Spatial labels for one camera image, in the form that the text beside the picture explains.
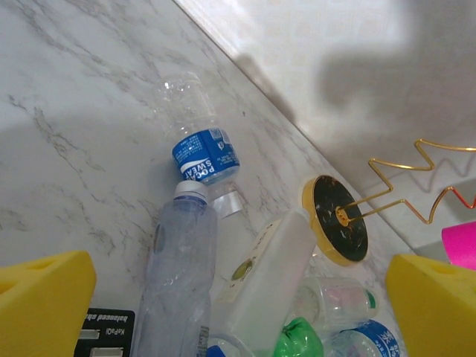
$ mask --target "zigzag wire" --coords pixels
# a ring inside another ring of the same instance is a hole
[[[384,165],[384,166],[388,166],[388,167],[395,167],[397,169],[403,169],[403,170],[413,170],[413,171],[432,171],[434,168],[435,168],[435,163],[433,162],[433,160],[431,160],[430,156],[426,153],[426,151],[422,148],[422,145],[425,144],[425,145],[429,145],[430,147],[436,147],[438,149],[445,149],[445,150],[451,150],[451,151],[462,151],[462,152],[476,152],[476,147],[453,147],[453,146],[449,146],[449,145],[443,145],[443,144],[438,144],[438,143],[434,143],[432,141],[428,141],[428,140],[425,140],[425,139],[418,139],[417,141],[414,142],[414,146],[416,148],[416,150],[419,152],[419,154],[425,159],[426,163],[428,164],[427,167],[421,167],[421,166],[408,166],[408,165],[402,165],[402,164],[395,164],[393,162],[389,162],[389,161],[385,161],[385,160],[380,160],[378,158],[371,158],[368,162],[369,166],[372,168],[372,170],[377,174],[377,176],[387,185],[388,189],[385,190],[385,191],[382,191],[380,193],[376,193],[375,195],[372,195],[372,196],[368,196],[364,199],[360,199],[358,201],[355,201],[345,207],[342,207],[340,208],[340,210],[346,210],[347,208],[350,208],[352,206],[356,206],[356,205],[360,205],[361,203],[363,202],[368,202],[370,201],[371,199],[376,199],[377,197],[380,197],[380,196],[383,196],[383,195],[386,195],[387,193],[390,193],[393,191],[393,185],[391,184],[391,182],[389,181],[389,179],[387,177],[385,177],[384,173],[377,167],[377,164],[381,164],[381,165]],[[387,208],[390,208],[390,207],[393,207],[395,205],[398,205],[400,203],[405,203],[407,205],[408,208],[410,208],[410,210],[419,218],[420,221],[422,221],[423,223],[425,223],[426,225],[429,225],[433,222],[433,218],[434,218],[434,213],[435,213],[435,210],[437,209],[438,205],[440,204],[441,200],[443,199],[443,197],[445,196],[445,194],[447,194],[447,192],[451,191],[452,193],[454,193],[456,195],[456,197],[469,209],[473,209],[476,207],[476,196],[475,196],[475,199],[472,203],[472,205],[467,202],[462,196],[461,194],[458,192],[458,190],[456,188],[454,188],[453,186],[448,186],[446,187],[437,197],[437,199],[435,200],[435,202],[433,203],[433,206],[431,206],[431,210],[430,210],[430,216],[428,219],[425,219],[425,217],[422,216],[422,214],[406,199],[399,199],[399,200],[396,200],[395,202],[391,202],[389,203],[388,205],[385,205],[385,206],[382,206],[380,208],[377,208],[375,210],[371,210],[367,213],[364,213],[363,215],[361,216],[358,216],[358,217],[353,217],[351,219],[349,219],[349,222],[352,222],[354,220],[357,220],[357,219],[362,219],[364,217],[367,217],[371,214],[374,214],[374,213],[378,213],[382,210],[386,210]]]

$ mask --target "pocari sweat label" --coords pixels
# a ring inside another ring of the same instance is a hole
[[[172,156],[185,180],[203,181],[239,166],[226,132],[217,128],[187,136],[174,146]]]

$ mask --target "white marble surface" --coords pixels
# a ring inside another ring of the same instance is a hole
[[[85,249],[98,273],[92,306],[137,309],[158,209],[179,181],[155,105],[165,74],[203,79],[242,162],[244,210],[220,222],[213,294],[308,178],[343,181],[171,1],[5,0],[0,38],[0,264]],[[310,272],[374,288],[377,319],[398,335],[384,278],[409,249],[380,217],[367,227],[363,263],[342,268],[316,251]]]
[[[385,185],[369,158],[423,163],[417,138],[476,147],[474,0],[176,0],[362,195]],[[475,154],[429,149],[431,173],[384,168],[428,217],[449,185],[472,203]],[[476,220],[448,195],[432,225],[382,213],[414,248]]]

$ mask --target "pocari sweat bottle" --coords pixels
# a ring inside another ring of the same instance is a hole
[[[190,72],[165,77],[160,92],[172,121],[172,156],[183,179],[208,186],[210,201],[220,217],[241,210],[233,186],[239,169],[237,154],[228,134],[216,122],[200,79]]]
[[[216,260],[207,188],[178,184],[160,212],[135,329],[134,357],[205,357]]]

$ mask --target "yellow sponge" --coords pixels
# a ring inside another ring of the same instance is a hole
[[[0,268],[0,356],[73,356],[95,285],[85,251]]]
[[[386,282],[410,357],[476,356],[476,271],[396,255]]]

